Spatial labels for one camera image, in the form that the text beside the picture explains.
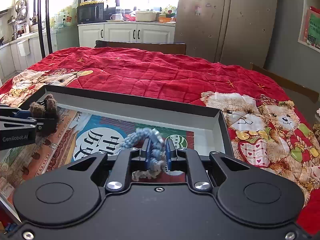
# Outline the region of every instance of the silver bolt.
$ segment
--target silver bolt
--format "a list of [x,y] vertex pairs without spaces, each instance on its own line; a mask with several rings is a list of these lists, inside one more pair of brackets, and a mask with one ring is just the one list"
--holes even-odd
[[164,188],[163,187],[156,187],[155,191],[156,192],[164,192]]
[[22,234],[22,236],[23,236],[23,238],[25,239],[25,240],[32,240],[33,238],[34,238],[34,235],[33,235],[33,233],[31,233],[31,232],[24,232],[23,234]]
[[294,232],[289,232],[285,235],[285,240],[294,240],[296,238],[296,234]]
[[210,184],[205,181],[199,181],[195,183],[195,188],[200,189],[200,190],[206,190],[210,187]]
[[107,184],[107,187],[109,189],[120,189],[122,188],[122,183],[119,182],[119,181],[110,181],[108,184]]

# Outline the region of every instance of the red blanket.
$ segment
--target red blanket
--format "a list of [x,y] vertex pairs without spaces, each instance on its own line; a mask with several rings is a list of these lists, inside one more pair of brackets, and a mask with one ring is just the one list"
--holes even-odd
[[173,100],[223,110],[235,157],[294,181],[305,195],[298,223],[320,227],[320,147],[272,79],[239,66],[138,49],[70,48],[47,56],[0,88],[19,106],[44,84]]

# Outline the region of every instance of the wooden chair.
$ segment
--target wooden chair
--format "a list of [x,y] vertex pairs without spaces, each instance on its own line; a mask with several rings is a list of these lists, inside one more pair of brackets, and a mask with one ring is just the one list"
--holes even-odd
[[314,124],[316,110],[320,107],[318,92],[271,73],[253,63],[250,65],[251,70],[272,78],[280,87],[282,87],[289,98],[295,103],[297,109],[304,115],[305,119],[311,125]]
[[184,43],[140,43],[140,42],[119,42],[119,41],[96,41],[95,48],[130,48],[147,51],[157,51],[163,54],[186,54],[187,46]]

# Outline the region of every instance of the blue braided rope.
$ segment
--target blue braided rope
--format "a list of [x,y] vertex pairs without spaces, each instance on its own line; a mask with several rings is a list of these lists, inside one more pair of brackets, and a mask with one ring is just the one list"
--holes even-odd
[[[146,138],[150,138],[153,135],[150,128],[137,128],[136,132],[129,134],[122,143],[119,144],[120,152],[123,149],[129,149],[134,147],[138,142],[144,141]],[[151,152],[150,170],[160,171],[162,167],[166,165],[164,145],[160,142],[152,144],[153,150]]]

